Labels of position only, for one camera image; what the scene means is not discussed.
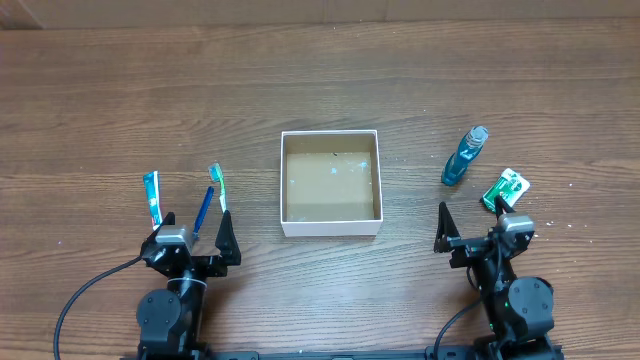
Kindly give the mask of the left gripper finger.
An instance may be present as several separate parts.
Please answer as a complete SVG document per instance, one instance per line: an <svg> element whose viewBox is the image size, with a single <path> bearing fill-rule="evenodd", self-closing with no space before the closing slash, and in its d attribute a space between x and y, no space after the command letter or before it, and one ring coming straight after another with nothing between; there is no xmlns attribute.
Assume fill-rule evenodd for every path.
<svg viewBox="0 0 640 360"><path fill-rule="evenodd" d="M174 214L173 212L169 212L169 213L164 217L164 219L162 220L162 222L161 222L161 223L156 224L156 225L153 227L153 232L149 235L149 239L150 239L150 240L155 239L155 238L156 238L156 236L157 236L157 234L158 234L158 232L159 232L159 230L160 230L162 227L165 227L165 226L173 226L174 224L175 224L175 214Z"/></svg>
<svg viewBox="0 0 640 360"><path fill-rule="evenodd" d="M234 234L231 212L229 210L223 213L215 246L220 251L218 259L221 263L224 263L226 266L239 266L241 264L241 251Z"/></svg>

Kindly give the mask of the green white packet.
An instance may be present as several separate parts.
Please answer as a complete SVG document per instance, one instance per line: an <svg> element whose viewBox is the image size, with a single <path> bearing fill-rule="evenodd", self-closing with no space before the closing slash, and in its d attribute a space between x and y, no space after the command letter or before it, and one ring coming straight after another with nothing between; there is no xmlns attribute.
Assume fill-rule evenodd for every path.
<svg viewBox="0 0 640 360"><path fill-rule="evenodd" d="M510 207L513 207L530 186L530 182L520 173L507 168L483 194L481 203L491 212L495 212L495 197L500 195Z"/></svg>

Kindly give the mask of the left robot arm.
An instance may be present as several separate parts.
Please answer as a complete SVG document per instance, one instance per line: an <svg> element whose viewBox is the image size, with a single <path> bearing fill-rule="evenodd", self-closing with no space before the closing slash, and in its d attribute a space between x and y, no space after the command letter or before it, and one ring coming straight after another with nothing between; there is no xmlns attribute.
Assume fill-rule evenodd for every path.
<svg viewBox="0 0 640 360"><path fill-rule="evenodd" d="M169 213L141 245L141 259L167 278L164 288L142 297L136 310L140 338L138 359L212 359L199 340L207 280L225 277L241 264L241 252L229 211L223 213L215 240L217 255L194 255L190 227L177 225Z"/></svg>

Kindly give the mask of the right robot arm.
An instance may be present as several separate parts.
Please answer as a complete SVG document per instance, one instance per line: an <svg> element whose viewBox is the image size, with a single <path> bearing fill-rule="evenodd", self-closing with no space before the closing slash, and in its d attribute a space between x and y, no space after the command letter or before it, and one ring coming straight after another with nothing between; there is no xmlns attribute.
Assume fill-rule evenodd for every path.
<svg viewBox="0 0 640 360"><path fill-rule="evenodd" d="M450 267L466 270L467 281L479 298L457 312L442 327L434 345L426 350L432 359L452 351L442 340L462 316L482 306L491 334L456 351L466 359L562 359L559 346L548 332L554 328L554 289L540 277L519 277L511 260L525 252L535 235L533 220L516 212L506 201L494 199L496 224L483 237L463 238L442 202L438 209L436 253L449 253Z"/></svg>

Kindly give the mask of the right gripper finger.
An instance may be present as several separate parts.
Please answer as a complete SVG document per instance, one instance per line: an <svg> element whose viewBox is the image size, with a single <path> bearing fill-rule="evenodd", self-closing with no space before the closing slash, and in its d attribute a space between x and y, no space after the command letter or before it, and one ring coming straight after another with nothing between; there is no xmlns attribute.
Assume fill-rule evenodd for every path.
<svg viewBox="0 0 640 360"><path fill-rule="evenodd" d="M501 196L497 195L494 198L495 214L502 216L503 214L514 213L515 210L507 203L507 201Z"/></svg>
<svg viewBox="0 0 640 360"><path fill-rule="evenodd" d="M438 207L438 226L433 250L435 253L452 252L455 242L459 239L460 234L448 207L445 202L441 202Z"/></svg>

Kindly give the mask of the blue mouthwash bottle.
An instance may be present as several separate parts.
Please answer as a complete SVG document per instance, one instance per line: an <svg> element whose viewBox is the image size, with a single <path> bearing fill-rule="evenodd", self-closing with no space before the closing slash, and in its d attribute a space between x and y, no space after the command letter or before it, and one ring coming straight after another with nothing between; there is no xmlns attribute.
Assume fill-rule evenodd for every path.
<svg viewBox="0 0 640 360"><path fill-rule="evenodd" d="M456 185L482 151L488 138L489 131L486 127L475 126L471 128L461 139L456 152L448 159L441 175L441 181L447 186Z"/></svg>

